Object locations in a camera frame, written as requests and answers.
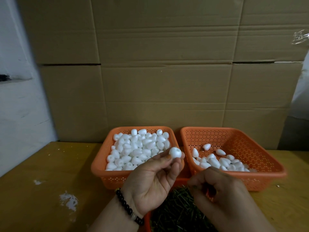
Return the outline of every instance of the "beaded bracelet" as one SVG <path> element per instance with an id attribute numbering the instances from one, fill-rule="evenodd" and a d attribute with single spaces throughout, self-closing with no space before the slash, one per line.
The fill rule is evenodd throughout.
<path id="1" fill-rule="evenodd" d="M 115 189 L 115 192 L 116 192 L 116 195 L 118 196 L 118 199 L 119 199 L 121 205 L 125 208 L 126 212 L 131 217 L 131 219 L 133 221 L 135 221 L 138 225 L 143 226 L 144 225 L 144 218 L 142 218 L 142 219 L 139 218 L 139 216 L 137 216 L 133 212 L 132 208 L 130 208 L 130 206 L 127 205 L 127 202 L 125 201 L 125 199 L 124 199 L 124 197 L 123 197 L 123 195 L 120 191 L 120 188 Z"/>

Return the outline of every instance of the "wooden table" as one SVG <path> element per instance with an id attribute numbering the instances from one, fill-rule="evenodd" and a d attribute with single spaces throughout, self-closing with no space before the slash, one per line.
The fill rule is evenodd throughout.
<path id="1" fill-rule="evenodd" d="M 100 146 L 52 142 L 2 176 L 0 231 L 86 231 L 114 195 L 90 171 Z M 269 152 L 288 177 L 253 198 L 278 231 L 309 231 L 309 152 Z M 72 196 L 76 210 L 61 195 Z"/>

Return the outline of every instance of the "orange plastic basket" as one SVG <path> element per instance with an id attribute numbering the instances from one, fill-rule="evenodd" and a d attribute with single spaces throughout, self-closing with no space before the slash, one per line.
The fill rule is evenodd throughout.
<path id="1" fill-rule="evenodd" d="M 222 149 L 227 155 L 235 156 L 249 168 L 257 172 L 236 172 L 225 171 L 226 173 L 243 181 L 249 191 L 264 190 L 273 179 L 286 176 L 284 167 L 273 158 L 259 144 L 253 141 L 245 133 L 233 128 L 214 127 L 184 127 L 180 130 L 183 147 L 187 162 L 192 175 L 203 171 L 192 159 L 192 150 L 196 148 L 199 156 L 208 156 L 211 153 L 216 155 L 217 149 Z M 208 151 L 203 150 L 203 145 L 210 143 Z"/>
<path id="2" fill-rule="evenodd" d="M 94 175 L 101 177 L 103 184 L 107 189 L 115 189 L 122 187 L 122 184 L 127 179 L 130 171 L 105 171 L 106 167 L 106 157 L 111 152 L 111 146 L 115 143 L 113 140 L 113 135 L 122 132 L 123 134 L 130 134 L 132 129 L 147 129 L 147 132 L 154 133 L 158 129 L 162 129 L 163 132 L 168 132 L 168 140 L 171 143 L 171 147 L 178 147 L 174 132 L 171 128 L 166 126 L 132 126 L 132 127 L 118 127 L 112 129 L 104 140 L 100 150 L 98 151 L 95 159 L 91 164 L 91 171 Z"/>
<path id="3" fill-rule="evenodd" d="M 177 178 L 170 191 L 172 191 L 175 187 L 180 187 L 182 185 L 186 186 L 188 180 L 189 180 L 188 178 Z M 146 232 L 152 232 L 150 226 L 150 218 L 151 218 L 151 212 L 148 212 L 144 217 Z"/>

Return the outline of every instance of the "plastic wrap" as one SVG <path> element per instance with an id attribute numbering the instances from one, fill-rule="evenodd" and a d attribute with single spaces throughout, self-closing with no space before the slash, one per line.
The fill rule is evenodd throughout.
<path id="1" fill-rule="evenodd" d="M 297 44 L 300 44 L 300 43 L 302 43 L 302 42 L 304 42 L 308 39 L 309 39 L 309 33 L 304 34 L 304 29 L 303 29 L 302 31 L 294 33 L 294 39 L 292 41 L 292 44 L 297 45 Z"/>

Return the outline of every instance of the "hand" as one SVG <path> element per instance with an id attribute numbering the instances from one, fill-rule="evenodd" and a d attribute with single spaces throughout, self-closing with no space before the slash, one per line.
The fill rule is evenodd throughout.
<path id="1" fill-rule="evenodd" d="M 241 180 L 209 167 L 187 182 L 195 205 L 219 231 L 275 231 Z M 203 190 L 214 197 L 211 202 Z"/>
<path id="2" fill-rule="evenodd" d="M 184 153 L 173 160 L 169 151 L 167 149 L 139 165 L 121 188 L 127 204 L 140 218 L 163 203 L 183 168 Z"/>

